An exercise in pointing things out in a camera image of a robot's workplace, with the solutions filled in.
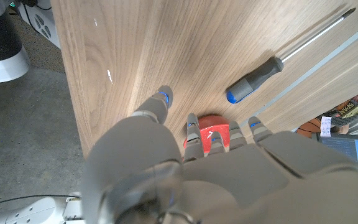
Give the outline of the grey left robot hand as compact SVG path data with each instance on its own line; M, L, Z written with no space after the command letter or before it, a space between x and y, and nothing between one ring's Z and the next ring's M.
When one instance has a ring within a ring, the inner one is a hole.
M161 86L94 145L80 191L86 223L358 223L358 162L298 134L236 122L205 154L187 118L180 152L164 122L172 89Z

